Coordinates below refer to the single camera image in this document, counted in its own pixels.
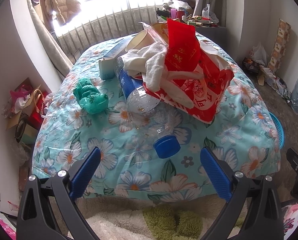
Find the patterned tall cardboard box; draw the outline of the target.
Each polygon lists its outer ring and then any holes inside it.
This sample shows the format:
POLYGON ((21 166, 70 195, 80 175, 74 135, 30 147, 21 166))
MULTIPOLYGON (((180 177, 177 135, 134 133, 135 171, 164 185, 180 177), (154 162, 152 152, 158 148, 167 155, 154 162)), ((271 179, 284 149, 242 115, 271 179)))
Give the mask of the patterned tall cardboard box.
POLYGON ((280 68, 282 58, 285 55, 286 44, 289 41, 290 33, 291 25, 288 22, 280 19, 274 47, 270 56, 269 63, 267 65, 267 67, 273 73, 276 73, 277 70, 280 68))

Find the white blue carton box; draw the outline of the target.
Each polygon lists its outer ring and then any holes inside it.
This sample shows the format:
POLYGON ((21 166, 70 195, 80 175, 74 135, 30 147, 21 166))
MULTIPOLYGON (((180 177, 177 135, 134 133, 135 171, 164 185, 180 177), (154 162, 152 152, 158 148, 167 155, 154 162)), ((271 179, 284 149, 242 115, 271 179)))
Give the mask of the white blue carton box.
POLYGON ((105 53, 99 60, 99 75, 102 80, 110 80, 115 77, 115 68, 119 56, 126 53, 125 48, 132 36, 126 36, 114 43, 114 47, 105 53))

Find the white tissue paper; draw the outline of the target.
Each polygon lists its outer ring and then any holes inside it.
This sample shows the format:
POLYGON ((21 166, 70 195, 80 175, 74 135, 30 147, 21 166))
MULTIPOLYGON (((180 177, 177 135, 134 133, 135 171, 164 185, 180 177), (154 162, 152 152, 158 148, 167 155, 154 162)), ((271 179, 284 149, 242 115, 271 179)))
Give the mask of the white tissue paper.
POLYGON ((160 42, 140 50, 131 49, 122 56, 124 70, 132 77, 141 74, 149 91, 157 93, 162 89, 174 102, 192 109, 193 101, 172 80, 202 79, 203 74, 168 70, 165 66, 166 54, 167 47, 160 42))

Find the white plastic bag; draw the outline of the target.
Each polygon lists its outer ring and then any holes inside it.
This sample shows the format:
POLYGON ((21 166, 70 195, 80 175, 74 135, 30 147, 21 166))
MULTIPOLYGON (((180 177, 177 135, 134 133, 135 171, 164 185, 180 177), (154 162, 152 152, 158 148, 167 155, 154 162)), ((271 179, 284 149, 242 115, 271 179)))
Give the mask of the white plastic bag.
POLYGON ((252 47, 252 50, 250 51, 250 58, 264 67, 267 66, 267 53, 260 42, 256 46, 252 47))

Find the white paper cup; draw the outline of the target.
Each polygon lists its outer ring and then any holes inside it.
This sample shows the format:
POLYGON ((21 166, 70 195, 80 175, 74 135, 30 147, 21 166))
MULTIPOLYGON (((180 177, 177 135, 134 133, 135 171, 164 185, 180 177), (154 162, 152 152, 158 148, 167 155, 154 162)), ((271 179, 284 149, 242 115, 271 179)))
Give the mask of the white paper cup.
POLYGON ((140 50, 146 46, 150 46, 153 43, 154 39, 149 32, 147 30, 142 30, 129 41, 125 51, 128 52, 132 49, 140 50))

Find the blue plastic waste basket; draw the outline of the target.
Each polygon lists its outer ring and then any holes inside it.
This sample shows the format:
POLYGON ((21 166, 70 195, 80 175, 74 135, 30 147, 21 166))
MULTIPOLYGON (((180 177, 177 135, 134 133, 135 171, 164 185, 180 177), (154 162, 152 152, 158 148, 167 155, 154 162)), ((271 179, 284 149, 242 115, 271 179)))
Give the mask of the blue plastic waste basket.
POLYGON ((282 127, 282 124, 280 123, 279 119, 273 114, 269 113, 274 125, 276 127, 277 133, 278 133, 278 140, 279 140, 279 149, 281 150, 284 146, 284 141, 285 141, 285 135, 284 135, 284 129, 282 127))

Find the green plastic bag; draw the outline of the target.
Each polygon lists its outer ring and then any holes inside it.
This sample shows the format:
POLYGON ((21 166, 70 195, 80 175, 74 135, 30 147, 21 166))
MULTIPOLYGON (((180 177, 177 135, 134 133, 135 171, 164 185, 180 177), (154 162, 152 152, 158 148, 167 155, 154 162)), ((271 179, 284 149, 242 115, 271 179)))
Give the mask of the green plastic bag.
POLYGON ((78 80, 73 94, 79 106, 91 115, 103 112, 109 105, 108 95, 100 92, 87 78, 78 80))

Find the green white shaggy rug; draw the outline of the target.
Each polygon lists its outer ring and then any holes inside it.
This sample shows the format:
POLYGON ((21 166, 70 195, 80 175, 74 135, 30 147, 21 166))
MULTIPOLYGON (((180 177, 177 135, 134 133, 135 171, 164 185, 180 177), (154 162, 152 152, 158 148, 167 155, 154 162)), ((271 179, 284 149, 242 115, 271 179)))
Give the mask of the green white shaggy rug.
POLYGON ((76 203, 100 239, 200 239, 225 205, 215 194, 159 205, 122 197, 76 203))

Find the clear Pepsi plastic bottle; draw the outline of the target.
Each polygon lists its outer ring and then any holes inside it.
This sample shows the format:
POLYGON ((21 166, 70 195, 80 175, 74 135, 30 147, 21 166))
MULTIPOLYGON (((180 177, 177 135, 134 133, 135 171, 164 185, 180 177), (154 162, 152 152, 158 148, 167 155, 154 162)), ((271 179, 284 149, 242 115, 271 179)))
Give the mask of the clear Pepsi plastic bottle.
POLYGON ((129 76, 124 70, 122 57, 116 60, 115 74, 126 98, 129 120, 137 134, 152 144, 161 159, 178 153, 180 144, 173 133, 174 108, 147 94, 142 80, 129 76))

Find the floral turquoise bed quilt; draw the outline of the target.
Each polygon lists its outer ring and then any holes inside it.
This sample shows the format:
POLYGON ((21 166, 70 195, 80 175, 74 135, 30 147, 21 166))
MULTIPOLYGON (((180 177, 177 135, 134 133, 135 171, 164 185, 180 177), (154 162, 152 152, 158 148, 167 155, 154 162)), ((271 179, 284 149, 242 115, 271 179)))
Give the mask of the floral turquoise bed quilt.
POLYGON ((280 170, 281 155, 276 127, 255 88, 235 61, 234 77, 218 105, 214 121, 204 124, 174 109, 173 130, 180 151, 161 159, 152 144, 142 139, 128 120, 124 94, 117 79, 103 81, 99 60, 118 39, 96 44, 76 61, 64 79, 42 123, 32 157, 32 173, 38 178, 68 170, 94 147, 100 164, 84 193, 87 198, 122 196, 154 202, 190 201, 215 193, 200 161, 208 146, 232 170, 250 178, 280 170), (88 114, 73 94, 79 79, 87 78, 108 95, 101 113, 88 114))

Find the gift bags pile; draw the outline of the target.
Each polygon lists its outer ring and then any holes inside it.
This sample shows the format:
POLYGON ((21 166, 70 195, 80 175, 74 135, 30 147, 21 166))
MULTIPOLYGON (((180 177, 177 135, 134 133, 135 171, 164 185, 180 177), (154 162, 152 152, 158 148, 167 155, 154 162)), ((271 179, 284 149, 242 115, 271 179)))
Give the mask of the gift bags pile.
POLYGON ((6 119, 6 130, 14 129, 14 137, 22 146, 33 146, 45 115, 47 91, 40 86, 33 87, 26 78, 14 90, 2 109, 6 119))

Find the grey curtain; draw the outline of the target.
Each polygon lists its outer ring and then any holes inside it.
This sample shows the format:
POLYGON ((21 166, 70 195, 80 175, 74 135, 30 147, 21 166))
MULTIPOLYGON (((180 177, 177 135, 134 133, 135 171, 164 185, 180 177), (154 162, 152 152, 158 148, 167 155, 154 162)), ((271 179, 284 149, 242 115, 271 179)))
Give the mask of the grey curtain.
POLYGON ((54 39, 52 34, 48 31, 48 29, 44 25, 44 21, 40 19, 40 9, 37 12, 31 0, 27 0, 27 5, 31 20, 33 22, 35 30, 37 31, 38 38, 41 41, 42 46, 46 54, 48 55, 48 58, 50 59, 56 71, 61 75, 61 77, 66 77, 73 67, 72 62, 59 46, 58 42, 54 39))

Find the beige puffer jacket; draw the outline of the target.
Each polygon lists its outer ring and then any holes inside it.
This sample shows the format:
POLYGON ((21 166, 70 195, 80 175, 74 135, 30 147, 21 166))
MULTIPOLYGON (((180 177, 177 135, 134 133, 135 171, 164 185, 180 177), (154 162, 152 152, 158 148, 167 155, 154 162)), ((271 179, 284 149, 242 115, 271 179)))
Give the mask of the beige puffer jacket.
POLYGON ((53 24, 56 20, 59 26, 68 24, 81 12, 81 4, 78 0, 41 0, 41 7, 45 20, 53 24))

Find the red white paper bag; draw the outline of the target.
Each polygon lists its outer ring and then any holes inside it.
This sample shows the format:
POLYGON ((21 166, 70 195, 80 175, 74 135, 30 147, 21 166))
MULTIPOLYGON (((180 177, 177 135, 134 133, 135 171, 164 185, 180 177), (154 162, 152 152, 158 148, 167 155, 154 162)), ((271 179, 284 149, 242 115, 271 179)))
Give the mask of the red white paper bag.
POLYGON ((201 122, 212 123, 234 77, 231 64, 192 25, 167 19, 149 26, 148 31, 166 45, 167 52, 158 81, 144 81, 146 93, 201 122))

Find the dark grey cabinet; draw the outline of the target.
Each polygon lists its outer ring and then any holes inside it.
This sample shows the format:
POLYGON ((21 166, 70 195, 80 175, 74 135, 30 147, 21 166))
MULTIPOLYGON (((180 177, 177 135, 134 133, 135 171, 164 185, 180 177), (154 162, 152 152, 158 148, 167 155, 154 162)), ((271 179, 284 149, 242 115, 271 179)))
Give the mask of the dark grey cabinet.
POLYGON ((196 31, 209 38, 220 47, 225 48, 227 45, 227 29, 225 27, 196 27, 196 31))

